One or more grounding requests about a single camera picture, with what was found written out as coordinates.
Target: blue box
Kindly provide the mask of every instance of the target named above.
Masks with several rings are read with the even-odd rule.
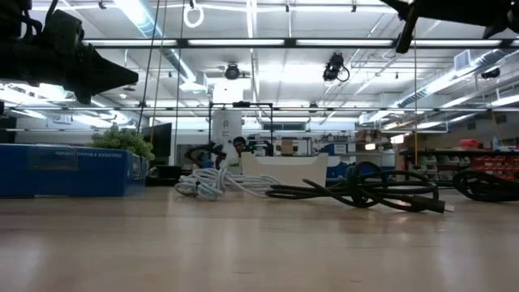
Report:
[[[144,192],[148,162],[125,150],[0,144],[0,198]]]

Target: white cylinder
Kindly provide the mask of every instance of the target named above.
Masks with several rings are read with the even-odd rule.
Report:
[[[234,150],[233,139],[242,135],[242,112],[239,110],[217,110],[212,118],[211,139],[224,145],[227,158],[238,157]]]

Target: coiled cable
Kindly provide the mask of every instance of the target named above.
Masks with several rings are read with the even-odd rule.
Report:
[[[495,175],[465,170],[453,177],[454,187],[472,200],[482,202],[510,202],[519,200],[519,182]]]
[[[271,185],[279,182],[269,176],[231,174],[227,169],[198,169],[189,176],[181,176],[175,190],[186,196],[200,196],[206,200],[218,200],[227,189],[245,191],[251,195],[265,197]]]
[[[362,168],[373,170],[370,174],[361,174]],[[408,175],[417,178],[417,181],[394,182],[389,181],[392,175]],[[358,163],[348,168],[345,178],[331,187],[322,187],[310,180],[304,179],[311,187],[292,187],[273,185],[272,190],[265,194],[272,198],[302,200],[317,197],[332,197],[349,206],[370,208],[376,204],[408,211],[421,212],[431,210],[438,213],[453,211],[452,207],[440,200],[438,187],[426,177],[414,172],[403,170],[382,171],[379,166],[369,161]]]

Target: green plant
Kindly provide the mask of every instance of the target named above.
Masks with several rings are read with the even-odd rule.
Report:
[[[92,147],[128,150],[136,155],[154,160],[151,143],[144,141],[144,137],[135,130],[121,129],[113,125],[103,134],[92,135]]]

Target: white cable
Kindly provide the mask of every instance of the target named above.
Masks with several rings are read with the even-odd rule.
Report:
[[[280,184],[269,176],[249,176],[231,174],[227,169],[193,170],[189,176],[181,176],[175,190],[183,195],[199,195],[206,200],[218,200],[229,188],[231,191],[245,191],[251,195],[266,197],[271,185]]]
[[[191,21],[189,21],[189,17],[187,17],[189,15],[189,11],[198,11],[199,12],[198,20],[195,23],[192,23]],[[204,9],[201,6],[196,5],[196,1],[193,0],[193,8],[189,7],[189,9],[184,9],[184,23],[189,28],[196,28],[199,25],[201,25],[203,21],[204,21]]]

